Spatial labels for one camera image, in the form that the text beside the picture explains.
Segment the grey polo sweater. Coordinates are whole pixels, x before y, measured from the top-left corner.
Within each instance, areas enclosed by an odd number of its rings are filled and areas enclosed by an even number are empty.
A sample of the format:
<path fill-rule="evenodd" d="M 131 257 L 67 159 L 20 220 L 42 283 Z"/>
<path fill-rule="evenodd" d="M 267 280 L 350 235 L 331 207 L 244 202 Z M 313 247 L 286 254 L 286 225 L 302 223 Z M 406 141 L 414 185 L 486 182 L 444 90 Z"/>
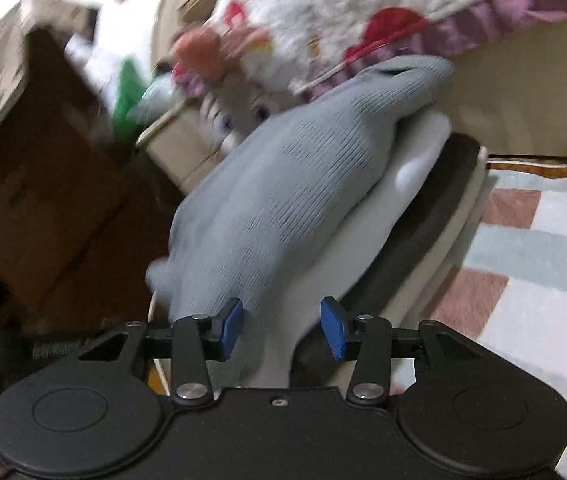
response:
<path fill-rule="evenodd" d="M 297 341 L 316 321 L 285 307 L 289 284 L 319 258 L 379 182 L 398 122 L 430 107 L 451 62 L 403 55 L 362 70 L 321 98 L 266 120 L 178 207 L 167 257 L 146 279 L 172 320 L 241 300 L 246 321 L 215 388 L 285 385 Z"/>

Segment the checkered pink white blanket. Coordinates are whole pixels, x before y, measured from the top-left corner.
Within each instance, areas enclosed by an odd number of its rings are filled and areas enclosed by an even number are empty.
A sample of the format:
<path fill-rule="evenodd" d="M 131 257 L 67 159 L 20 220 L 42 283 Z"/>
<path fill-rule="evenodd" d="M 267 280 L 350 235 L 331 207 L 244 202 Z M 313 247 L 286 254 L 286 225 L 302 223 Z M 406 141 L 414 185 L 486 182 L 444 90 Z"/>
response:
<path fill-rule="evenodd" d="M 481 203 L 404 324 L 441 321 L 567 399 L 567 178 L 495 170 Z"/>

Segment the brown cardboard box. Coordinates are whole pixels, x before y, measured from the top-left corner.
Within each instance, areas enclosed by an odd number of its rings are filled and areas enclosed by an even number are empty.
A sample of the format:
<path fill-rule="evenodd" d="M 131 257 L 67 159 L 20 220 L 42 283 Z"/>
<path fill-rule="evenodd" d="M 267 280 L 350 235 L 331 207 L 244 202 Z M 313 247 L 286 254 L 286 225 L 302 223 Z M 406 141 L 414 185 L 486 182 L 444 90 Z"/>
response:
<path fill-rule="evenodd" d="M 97 330 L 146 317 L 179 188 L 111 133 L 64 49 L 98 12 L 22 0 L 0 18 L 0 330 Z"/>

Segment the beige cardboard box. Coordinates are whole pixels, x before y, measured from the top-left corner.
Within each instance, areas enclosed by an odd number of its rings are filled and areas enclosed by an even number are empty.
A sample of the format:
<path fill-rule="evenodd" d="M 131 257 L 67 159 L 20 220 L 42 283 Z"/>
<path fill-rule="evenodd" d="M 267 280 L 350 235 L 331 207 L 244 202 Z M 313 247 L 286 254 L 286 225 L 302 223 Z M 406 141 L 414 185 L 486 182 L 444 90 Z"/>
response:
<path fill-rule="evenodd" d="M 250 112 L 233 117 L 215 96 L 204 96 L 173 106 L 140 134 L 136 148 L 188 195 L 257 126 Z"/>

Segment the beige mattress side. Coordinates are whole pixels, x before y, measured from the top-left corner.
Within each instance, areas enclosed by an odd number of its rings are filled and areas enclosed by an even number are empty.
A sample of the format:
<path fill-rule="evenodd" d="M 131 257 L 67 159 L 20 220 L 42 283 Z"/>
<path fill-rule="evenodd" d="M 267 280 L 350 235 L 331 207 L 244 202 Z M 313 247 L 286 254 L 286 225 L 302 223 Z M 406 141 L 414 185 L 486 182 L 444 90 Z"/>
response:
<path fill-rule="evenodd" d="M 437 108 L 493 155 L 567 158 L 567 21 L 455 59 Z"/>

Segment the green bottle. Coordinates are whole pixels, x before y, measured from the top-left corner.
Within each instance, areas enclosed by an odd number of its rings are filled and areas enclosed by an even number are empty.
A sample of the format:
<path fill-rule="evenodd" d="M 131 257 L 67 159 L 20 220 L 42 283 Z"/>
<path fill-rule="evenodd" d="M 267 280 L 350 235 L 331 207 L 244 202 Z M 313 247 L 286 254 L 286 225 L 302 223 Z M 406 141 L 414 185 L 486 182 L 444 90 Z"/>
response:
<path fill-rule="evenodd" d="M 137 58 L 124 58 L 117 73 L 115 99 L 111 113 L 114 140 L 118 143 L 135 144 L 141 126 L 131 111 L 140 103 L 149 88 L 149 76 L 142 70 Z"/>

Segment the grey plush toy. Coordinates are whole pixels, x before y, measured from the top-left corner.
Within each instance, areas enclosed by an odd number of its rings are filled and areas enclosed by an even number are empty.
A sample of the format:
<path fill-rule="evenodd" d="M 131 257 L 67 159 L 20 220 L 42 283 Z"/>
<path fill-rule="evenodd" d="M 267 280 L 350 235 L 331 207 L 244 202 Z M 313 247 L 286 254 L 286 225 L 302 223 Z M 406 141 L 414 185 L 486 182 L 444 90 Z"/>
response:
<path fill-rule="evenodd" d="M 201 101 L 205 136 L 222 157 L 267 119 L 301 104 L 264 27 L 239 26 L 222 34 L 207 25 L 190 26 L 175 38 L 172 53 L 177 61 L 172 73 L 182 90 Z"/>

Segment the white quilt with red hearts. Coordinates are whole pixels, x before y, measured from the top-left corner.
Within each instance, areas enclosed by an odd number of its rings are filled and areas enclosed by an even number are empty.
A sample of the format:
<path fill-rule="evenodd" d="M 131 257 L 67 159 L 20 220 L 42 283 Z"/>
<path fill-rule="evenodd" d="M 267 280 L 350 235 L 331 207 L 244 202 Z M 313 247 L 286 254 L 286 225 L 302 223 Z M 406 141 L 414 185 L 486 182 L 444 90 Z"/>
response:
<path fill-rule="evenodd" d="M 265 30 L 269 50 L 245 59 L 248 73 L 317 98 L 395 55 L 450 58 L 563 20 L 567 0 L 217 0 L 207 23 Z"/>

